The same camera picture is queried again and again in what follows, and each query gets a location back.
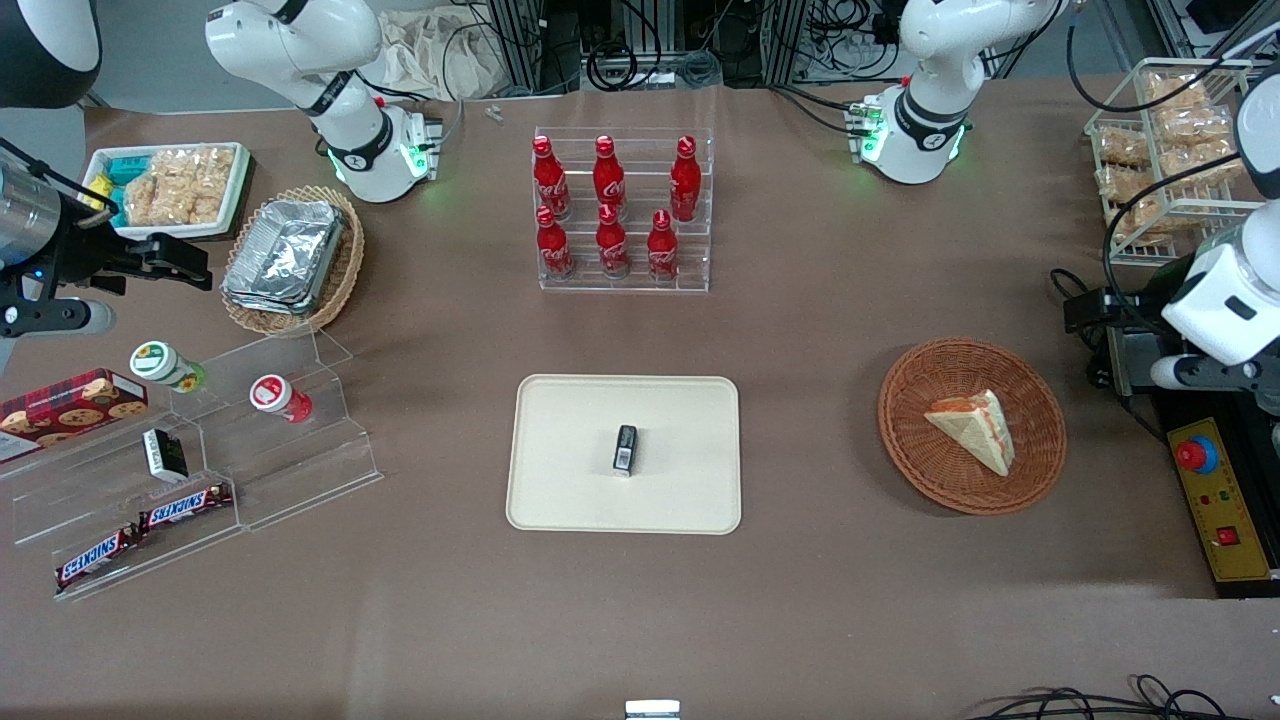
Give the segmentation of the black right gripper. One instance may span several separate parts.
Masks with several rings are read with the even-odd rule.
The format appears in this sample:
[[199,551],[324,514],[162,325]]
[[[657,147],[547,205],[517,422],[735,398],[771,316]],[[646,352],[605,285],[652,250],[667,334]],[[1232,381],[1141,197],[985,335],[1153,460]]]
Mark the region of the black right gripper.
[[207,252],[170,234],[148,236],[148,264],[140,247],[120,237],[108,217],[64,215],[38,223],[38,299],[52,299],[64,284],[123,295],[128,278],[174,281],[209,292]]

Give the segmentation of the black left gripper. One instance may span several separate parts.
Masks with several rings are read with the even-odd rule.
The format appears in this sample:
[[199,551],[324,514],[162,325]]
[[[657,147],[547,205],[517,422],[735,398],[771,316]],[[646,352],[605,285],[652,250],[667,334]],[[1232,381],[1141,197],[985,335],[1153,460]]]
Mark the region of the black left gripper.
[[1108,295],[1114,297],[1120,313],[1132,323],[1144,327],[1148,332],[1175,332],[1162,316],[1162,310],[1174,300],[1189,275],[1194,255],[1172,259],[1155,268],[1146,284],[1139,290],[1124,290],[1117,282],[1114,260],[1103,258],[1105,287],[1076,293],[1062,301],[1065,332],[1085,334],[1103,331],[1111,322]]

